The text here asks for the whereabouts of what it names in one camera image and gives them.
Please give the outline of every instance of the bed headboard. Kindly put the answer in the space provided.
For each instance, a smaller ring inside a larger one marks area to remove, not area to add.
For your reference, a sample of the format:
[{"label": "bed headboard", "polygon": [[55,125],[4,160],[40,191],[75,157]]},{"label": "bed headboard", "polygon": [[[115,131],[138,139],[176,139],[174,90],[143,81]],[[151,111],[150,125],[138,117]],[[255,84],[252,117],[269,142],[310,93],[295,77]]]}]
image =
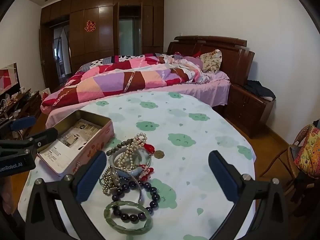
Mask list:
[{"label": "bed headboard", "polygon": [[222,63],[220,70],[228,75],[232,83],[246,84],[254,52],[245,49],[247,41],[219,36],[178,36],[170,43],[167,54],[175,52],[183,56],[192,56],[220,49]]}]

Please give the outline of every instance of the green jade bracelet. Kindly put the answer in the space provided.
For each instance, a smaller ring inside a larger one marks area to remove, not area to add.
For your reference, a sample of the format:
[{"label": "green jade bracelet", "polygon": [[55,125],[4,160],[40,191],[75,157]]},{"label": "green jade bracelet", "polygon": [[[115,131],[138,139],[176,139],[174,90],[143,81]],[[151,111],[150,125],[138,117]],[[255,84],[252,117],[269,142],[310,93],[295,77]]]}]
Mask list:
[{"label": "green jade bracelet", "polygon": [[[111,218],[111,211],[110,209],[114,206],[131,206],[136,207],[140,209],[144,214],[146,215],[146,223],[143,228],[139,229],[131,229],[131,228],[124,228],[120,225],[117,225],[113,219]],[[132,201],[115,201],[110,203],[108,206],[106,206],[106,209],[103,212],[104,218],[106,219],[106,222],[116,231],[118,231],[121,234],[127,234],[127,235],[142,235],[148,232],[152,228],[152,218],[148,210],[146,210],[142,205],[132,202]]]}]

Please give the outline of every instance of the pink bed sheet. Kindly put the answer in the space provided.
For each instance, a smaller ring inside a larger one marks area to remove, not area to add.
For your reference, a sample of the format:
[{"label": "pink bed sheet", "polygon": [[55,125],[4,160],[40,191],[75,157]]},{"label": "pink bed sheet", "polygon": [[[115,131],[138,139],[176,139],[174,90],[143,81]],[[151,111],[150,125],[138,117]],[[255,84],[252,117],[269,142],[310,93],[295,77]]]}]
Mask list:
[{"label": "pink bed sheet", "polygon": [[[191,95],[200,101],[208,104],[211,107],[226,105],[228,102],[228,93],[230,88],[230,82],[228,76],[222,72],[218,71],[216,74],[208,73],[210,75],[210,82],[206,84],[176,84],[168,87],[150,88],[138,91],[131,91],[126,94],[133,94],[139,92],[148,91],[167,91],[167,92],[177,92],[180,94]],[[88,105],[89,103],[101,101],[105,98],[99,98],[97,100],[92,100],[88,102],[79,103],[76,105],[65,106],[55,109],[50,112],[48,120],[46,122],[46,128],[53,127],[56,123],[61,121],[67,115],[71,114],[73,111],[81,109],[82,107]]]}]

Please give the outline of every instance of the television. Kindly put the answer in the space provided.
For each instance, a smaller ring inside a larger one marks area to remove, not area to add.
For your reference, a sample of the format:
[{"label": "television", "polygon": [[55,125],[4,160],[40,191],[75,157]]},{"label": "television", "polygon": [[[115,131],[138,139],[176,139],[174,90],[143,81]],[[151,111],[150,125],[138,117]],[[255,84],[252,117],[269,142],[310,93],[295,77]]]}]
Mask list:
[{"label": "television", "polygon": [[10,97],[20,91],[17,64],[0,67],[0,100],[5,98],[5,94]]}]

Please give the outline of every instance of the wooden nightstand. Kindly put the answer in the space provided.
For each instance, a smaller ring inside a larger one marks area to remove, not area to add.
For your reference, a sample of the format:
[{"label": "wooden nightstand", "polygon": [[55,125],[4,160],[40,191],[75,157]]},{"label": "wooden nightstand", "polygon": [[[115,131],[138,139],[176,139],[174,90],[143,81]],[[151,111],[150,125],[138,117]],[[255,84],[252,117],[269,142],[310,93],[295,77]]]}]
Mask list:
[{"label": "wooden nightstand", "polygon": [[250,138],[266,124],[275,101],[257,97],[238,85],[231,85],[225,118]]}]

